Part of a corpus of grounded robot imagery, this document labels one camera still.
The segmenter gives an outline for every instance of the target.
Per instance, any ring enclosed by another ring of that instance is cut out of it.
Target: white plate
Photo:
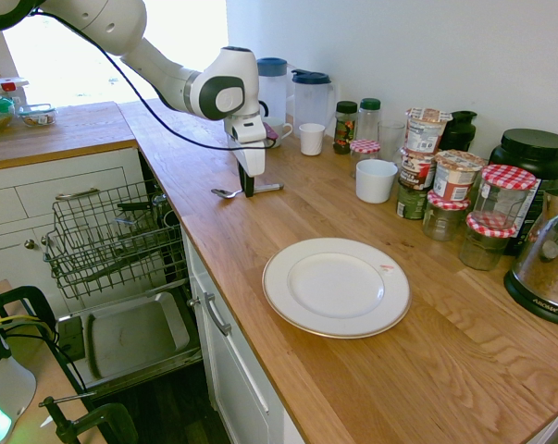
[[[365,338],[397,324],[410,307],[402,269],[387,254],[338,238],[295,243],[270,258],[265,295],[285,320],[331,338]]]

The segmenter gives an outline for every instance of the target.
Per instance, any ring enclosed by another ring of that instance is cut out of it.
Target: dishwasher tray
[[[129,298],[67,319],[74,317],[81,319],[85,348],[74,364],[97,397],[202,359],[194,322],[179,294]]]
[[[180,223],[165,217],[173,212],[156,190],[145,181],[54,203],[44,260],[66,298],[138,280],[157,288],[186,278]]]

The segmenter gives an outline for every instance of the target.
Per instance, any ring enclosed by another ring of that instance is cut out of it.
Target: dishwasher
[[[57,201],[43,259],[65,298],[69,370],[95,398],[202,360],[180,222],[154,180]]]

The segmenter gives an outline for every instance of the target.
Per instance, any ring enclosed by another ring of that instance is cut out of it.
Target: window
[[[169,59],[203,70],[227,45],[225,0],[144,0],[145,37]],[[30,82],[28,103],[54,106],[128,102],[136,95],[90,43],[52,18],[28,17],[4,31],[20,77]],[[118,61],[145,98],[151,86]]]

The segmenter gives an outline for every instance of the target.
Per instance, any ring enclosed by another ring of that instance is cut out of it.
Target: wooden floor
[[[203,363],[106,396],[129,410],[139,444],[230,444],[208,399]]]

